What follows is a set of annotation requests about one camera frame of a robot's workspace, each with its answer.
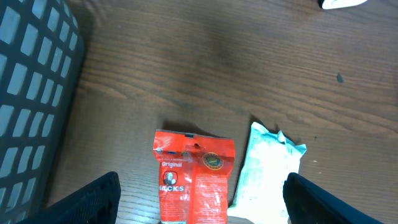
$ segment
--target wooden table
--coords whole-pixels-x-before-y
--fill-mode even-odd
[[[232,199],[258,119],[307,145],[304,177],[398,223],[395,1],[323,11],[316,0],[77,0],[71,9],[87,54],[48,205],[114,170],[117,222],[158,223],[159,128],[233,138]]]

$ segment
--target dark plastic basket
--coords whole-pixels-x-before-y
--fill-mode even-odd
[[[63,0],[0,1],[0,223],[40,208],[84,51]]]

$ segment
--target jerky bag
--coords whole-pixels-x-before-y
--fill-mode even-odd
[[[153,152],[163,224],[227,223],[232,139],[157,130]]]
[[[305,151],[305,145],[296,146],[282,131],[272,134],[261,124],[252,123],[244,166],[228,215],[247,218],[255,224],[287,223],[283,186],[289,173],[299,171]]]

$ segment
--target round sticker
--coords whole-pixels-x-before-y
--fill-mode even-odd
[[[212,170],[221,169],[223,166],[223,160],[220,159],[220,157],[213,152],[209,152],[203,155],[203,162],[209,169]]]

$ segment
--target white package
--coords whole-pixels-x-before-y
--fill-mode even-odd
[[[228,216],[246,218],[255,224],[287,223],[289,215],[283,185],[291,172],[298,172],[300,158],[307,151],[296,146],[282,131],[270,133],[252,123],[248,150]]]

